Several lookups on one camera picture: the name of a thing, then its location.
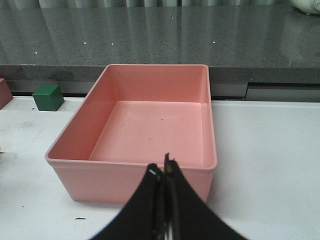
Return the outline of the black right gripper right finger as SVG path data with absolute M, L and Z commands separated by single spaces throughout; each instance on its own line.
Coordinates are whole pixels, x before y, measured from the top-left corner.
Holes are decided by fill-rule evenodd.
M 172 240 L 244 240 L 220 219 L 186 180 L 178 163 L 164 157 L 167 231 Z

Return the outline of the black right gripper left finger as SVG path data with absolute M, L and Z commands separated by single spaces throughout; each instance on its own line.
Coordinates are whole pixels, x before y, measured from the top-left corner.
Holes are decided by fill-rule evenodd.
M 134 194 L 93 240 L 164 240 L 165 181 L 155 163 L 147 166 Z

